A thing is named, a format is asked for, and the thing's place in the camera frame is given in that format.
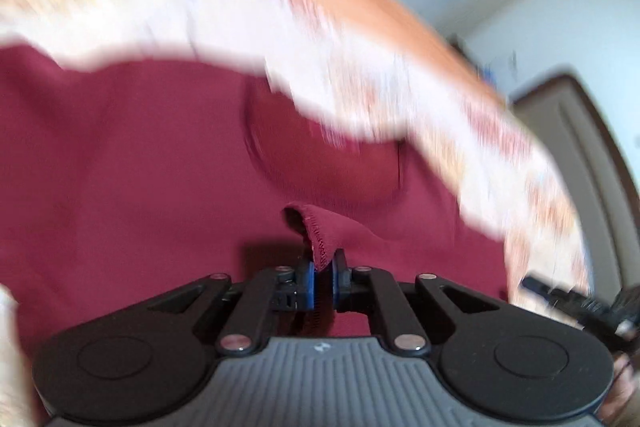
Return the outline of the person's right hand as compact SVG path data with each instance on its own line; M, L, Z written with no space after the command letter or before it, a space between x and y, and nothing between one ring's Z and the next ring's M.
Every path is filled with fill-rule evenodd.
M614 381L598 418L605 426L639 426L639 376L628 355L615 355Z

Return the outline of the person's left hand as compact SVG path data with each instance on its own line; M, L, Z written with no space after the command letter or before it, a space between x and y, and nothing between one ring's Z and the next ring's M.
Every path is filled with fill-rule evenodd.
M0 298L0 410L2 427L34 427L37 418L32 405L32 384L18 344L17 303L8 288Z

